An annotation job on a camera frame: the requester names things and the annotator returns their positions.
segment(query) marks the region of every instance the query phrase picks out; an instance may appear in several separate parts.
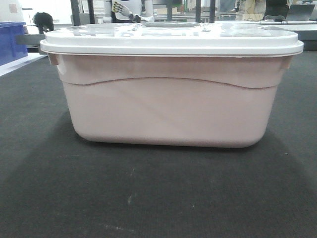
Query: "robotic hand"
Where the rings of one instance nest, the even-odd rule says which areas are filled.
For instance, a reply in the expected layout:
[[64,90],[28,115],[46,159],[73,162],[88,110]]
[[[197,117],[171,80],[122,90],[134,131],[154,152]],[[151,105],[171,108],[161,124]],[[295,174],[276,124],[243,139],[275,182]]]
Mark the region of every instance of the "robotic hand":
[[104,0],[104,23],[112,22],[111,11],[114,12],[116,18],[121,21],[132,21],[138,23],[140,23],[141,21],[154,22],[153,0],[145,0],[146,17],[140,16],[142,9],[141,0],[125,0],[124,4],[122,3],[122,0],[113,0],[113,4],[111,4],[111,0]]
[[120,4],[117,1],[115,1],[113,3],[112,11],[116,12],[116,13],[117,12],[121,13],[121,15],[129,17],[129,19],[132,20],[133,22],[137,22],[137,23],[140,23],[141,21],[154,22],[153,15],[149,16],[149,17],[142,17],[142,16],[139,16],[137,14],[133,14],[133,12],[131,12],[127,6]]

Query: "dark gray carpet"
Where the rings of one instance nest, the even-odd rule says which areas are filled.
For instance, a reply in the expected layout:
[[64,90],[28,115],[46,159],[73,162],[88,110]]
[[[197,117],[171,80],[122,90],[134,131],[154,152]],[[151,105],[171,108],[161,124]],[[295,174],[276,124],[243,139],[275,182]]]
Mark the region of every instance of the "dark gray carpet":
[[88,142],[47,58],[0,77],[0,238],[317,237],[316,62],[246,149]]

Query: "black object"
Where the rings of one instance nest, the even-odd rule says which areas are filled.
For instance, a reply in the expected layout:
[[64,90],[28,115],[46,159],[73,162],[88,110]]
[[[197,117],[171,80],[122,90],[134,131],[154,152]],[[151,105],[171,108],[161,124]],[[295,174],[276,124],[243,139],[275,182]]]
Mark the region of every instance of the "black object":
[[215,13],[215,0],[210,0],[210,9],[209,9],[209,22],[214,23],[214,13]]
[[33,22],[38,27],[40,34],[54,30],[53,18],[46,12],[37,12],[33,16]]
[[89,11],[89,22],[90,24],[95,24],[95,13],[94,13],[94,6],[93,0],[88,0],[88,11]]
[[74,26],[80,26],[78,0],[70,0]]
[[268,6],[283,6],[287,5],[287,0],[266,0]]
[[288,9],[287,0],[266,0],[264,19],[268,15],[286,18]]
[[284,18],[286,18],[287,13],[288,13],[288,5],[284,5],[284,6],[266,6],[265,8],[265,13],[264,13],[264,17],[266,17],[267,15],[271,15],[271,16],[283,16]]

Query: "plastic storage container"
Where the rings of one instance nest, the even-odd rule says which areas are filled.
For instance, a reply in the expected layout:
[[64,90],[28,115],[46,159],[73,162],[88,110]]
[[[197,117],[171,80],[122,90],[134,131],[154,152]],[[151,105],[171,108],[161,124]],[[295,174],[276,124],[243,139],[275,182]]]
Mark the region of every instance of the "plastic storage container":
[[253,24],[100,24],[46,34],[91,141],[246,147],[266,129],[297,34]]
[[25,22],[0,22],[0,65],[28,56],[26,45],[18,45],[15,35],[24,35]]

